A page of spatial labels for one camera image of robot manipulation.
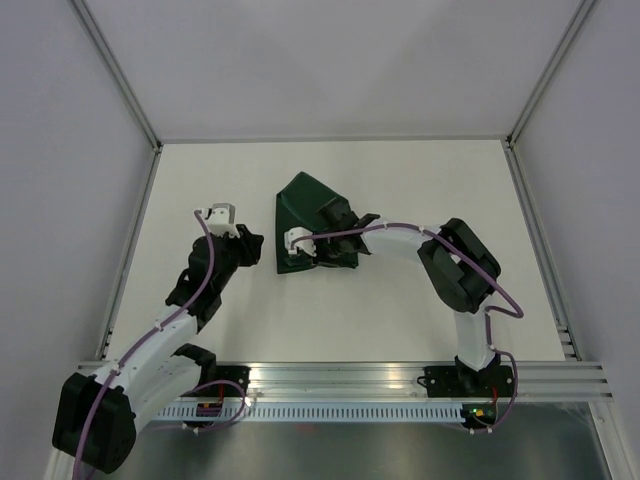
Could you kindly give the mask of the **dark green cloth napkin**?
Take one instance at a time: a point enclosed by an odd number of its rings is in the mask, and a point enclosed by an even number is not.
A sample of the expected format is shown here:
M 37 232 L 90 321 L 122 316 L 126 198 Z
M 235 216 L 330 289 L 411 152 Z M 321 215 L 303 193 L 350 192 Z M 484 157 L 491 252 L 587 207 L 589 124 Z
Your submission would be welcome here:
M 298 273 L 317 266 L 355 269 L 358 254 L 341 253 L 328 239 L 319 240 L 316 256 L 290 256 L 284 246 L 285 234 L 302 227 L 312 234 L 350 230 L 359 221 L 349 201 L 311 175 L 300 172 L 276 194 L 275 234 L 278 274 Z

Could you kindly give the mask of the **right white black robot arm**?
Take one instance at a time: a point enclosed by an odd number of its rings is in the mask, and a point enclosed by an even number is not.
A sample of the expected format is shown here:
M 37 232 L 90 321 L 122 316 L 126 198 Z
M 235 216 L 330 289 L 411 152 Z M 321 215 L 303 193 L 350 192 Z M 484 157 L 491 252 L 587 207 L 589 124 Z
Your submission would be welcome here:
M 491 283 L 501 267 L 470 227 L 457 218 L 435 227 L 387 221 L 374 214 L 360 218 L 342 200 L 330 201 L 319 215 L 334 236 L 315 244 L 331 257 L 390 255 L 424 267 L 438 298 L 453 311 L 458 388 L 467 396 L 488 389 L 500 360 L 490 349 L 482 309 L 495 292 Z

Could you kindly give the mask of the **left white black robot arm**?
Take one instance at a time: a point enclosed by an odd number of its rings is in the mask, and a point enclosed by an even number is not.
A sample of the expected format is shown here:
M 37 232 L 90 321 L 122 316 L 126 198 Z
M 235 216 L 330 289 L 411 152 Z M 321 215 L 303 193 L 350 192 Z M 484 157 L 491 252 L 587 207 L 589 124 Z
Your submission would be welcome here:
M 120 357 L 64 382 L 53 447 L 112 473 L 167 404 L 191 391 L 212 393 L 218 384 L 216 356 L 191 341 L 221 307 L 222 292 L 236 271 L 258 264 L 263 243 L 263 236 L 243 224 L 195 240 L 153 326 Z

